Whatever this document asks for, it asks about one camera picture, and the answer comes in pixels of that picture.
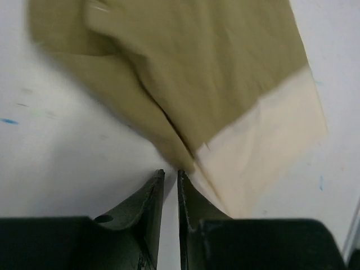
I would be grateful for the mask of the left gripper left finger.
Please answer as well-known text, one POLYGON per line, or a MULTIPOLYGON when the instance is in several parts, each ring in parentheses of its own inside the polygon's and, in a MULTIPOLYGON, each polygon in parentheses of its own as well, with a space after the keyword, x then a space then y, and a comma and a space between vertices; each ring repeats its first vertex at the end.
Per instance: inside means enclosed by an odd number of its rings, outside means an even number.
POLYGON ((1 219, 2 269, 156 269, 164 171, 95 219, 1 219))

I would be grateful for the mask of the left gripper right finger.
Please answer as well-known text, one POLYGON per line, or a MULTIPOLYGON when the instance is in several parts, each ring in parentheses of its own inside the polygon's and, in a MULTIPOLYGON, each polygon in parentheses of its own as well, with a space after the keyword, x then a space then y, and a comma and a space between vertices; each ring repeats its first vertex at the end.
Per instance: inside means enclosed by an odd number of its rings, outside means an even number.
POLYGON ((182 269, 346 269, 314 219, 231 219, 178 171, 182 269))

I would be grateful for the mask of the olive and cream underwear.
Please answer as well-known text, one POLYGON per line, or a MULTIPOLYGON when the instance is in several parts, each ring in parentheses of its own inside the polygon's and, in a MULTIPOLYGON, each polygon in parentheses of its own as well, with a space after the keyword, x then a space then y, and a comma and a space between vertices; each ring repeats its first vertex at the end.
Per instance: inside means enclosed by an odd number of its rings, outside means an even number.
POLYGON ((289 1, 29 1, 28 25, 230 217, 327 132, 289 1))

